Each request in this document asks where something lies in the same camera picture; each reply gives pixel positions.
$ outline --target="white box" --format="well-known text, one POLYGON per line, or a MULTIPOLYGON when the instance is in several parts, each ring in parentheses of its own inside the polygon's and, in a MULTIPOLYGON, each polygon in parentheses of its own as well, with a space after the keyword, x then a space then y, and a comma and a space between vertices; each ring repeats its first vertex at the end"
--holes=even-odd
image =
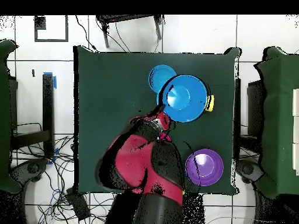
POLYGON ((299 89, 293 89, 293 116, 299 116, 299 89))
POLYGON ((293 169, 299 171, 299 144, 293 143, 293 169))
POLYGON ((299 117, 294 116, 293 121, 293 143, 299 144, 299 117))

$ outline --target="purple bowl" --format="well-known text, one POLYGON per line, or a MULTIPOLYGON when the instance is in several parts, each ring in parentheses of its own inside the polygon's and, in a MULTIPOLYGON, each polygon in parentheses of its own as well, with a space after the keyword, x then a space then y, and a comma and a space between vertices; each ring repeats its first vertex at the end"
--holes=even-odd
POLYGON ((198 186, 215 184, 221 178, 223 168, 222 158, 211 149, 200 149, 185 162, 188 179, 198 186))

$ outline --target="power strip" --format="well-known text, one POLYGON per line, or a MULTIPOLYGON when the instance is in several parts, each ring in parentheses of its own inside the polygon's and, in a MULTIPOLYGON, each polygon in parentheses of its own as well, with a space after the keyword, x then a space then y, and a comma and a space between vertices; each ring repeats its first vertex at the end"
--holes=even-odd
POLYGON ((91 216, 91 211, 85 201, 83 194, 73 194, 72 187, 67 189, 66 198, 69 205, 74 207, 74 211, 79 221, 89 218, 91 216))

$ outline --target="tile grout line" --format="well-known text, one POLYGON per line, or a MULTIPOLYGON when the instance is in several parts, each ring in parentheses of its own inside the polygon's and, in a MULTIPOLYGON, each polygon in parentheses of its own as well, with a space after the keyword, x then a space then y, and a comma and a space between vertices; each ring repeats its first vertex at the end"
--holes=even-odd
POLYGON ((89 196, 89 212, 91 211, 91 194, 88 194, 89 196))
POLYGON ((231 196, 231 224, 232 224, 233 216, 234 216, 234 196, 231 196))
POLYGON ((89 40, 89 15, 87 16, 87 30, 88 30, 88 41, 90 42, 89 40))
POLYGON ((61 59, 61 60, 59 60, 59 59, 57 59, 57 60, 43 60, 43 59, 40 59, 40 60, 36 60, 36 59, 18 59, 18 60, 10 60, 10 59, 8 59, 7 60, 8 62, 14 62, 14 61, 17 61, 17 62, 73 62, 74 60, 63 60, 63 59, 61 59))
MULTIPOLYGON (((236 43, 235 46, 237 47, 238 44, 238 15, 236 15, 236 43)), ((232 224, 232 217, 234 215, 234 196, 231 196, 231 224, 232 224)))
MULTIPOLYGON (((16 44, 16 16, 14 17, 14 26, 15 26, 15 44, 16 44)), ((15 78, 16 78, 16 49, 15 49, 15 78)), ((18 150, 16 150, 16 165, 19 165, 18 159, 18 150)))
MULTIPOLYGON (((26 206, 51 206, 50 204, 25 204, 26 206)), ((89 206, 99 206, 98 204, 89 204, 89 206)), ((101 204, 101 206, 112 206, 112 204, 101 204)), ((204 207, 231 207, 231 205, 203 205, 204 207)), ((234 205, 234 207, 240 208, 255 208, 251 205, 234 205)))
POLYGON ((238 41, 238 15, 236 15, 236 44, 237 47, 237 41, 238 41))

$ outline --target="blue tape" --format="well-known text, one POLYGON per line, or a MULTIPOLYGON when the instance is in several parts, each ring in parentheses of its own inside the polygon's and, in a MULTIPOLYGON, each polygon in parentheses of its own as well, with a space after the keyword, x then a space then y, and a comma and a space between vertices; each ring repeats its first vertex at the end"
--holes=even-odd
MULTIPOLYGON (((55 148, 55 155, 59 155, 59 148, 55 148)), ((52 157, 52 161, 55 162, 56 161, 56 157, 52 157)))
MULTIPOLYGON (((52 73, 52 72, 44 72, 44 75, 50 75, 50 76, 53 76, 53 73, 52 73)), ((54 87, 54 89, 57 88, 56 76, 53 76, 53 87, 54 87)))
POLYGON ((56 76, 53 77, 53 86, 54 86, 54 89, 57 88, 57 84, 56 84, 56 76))

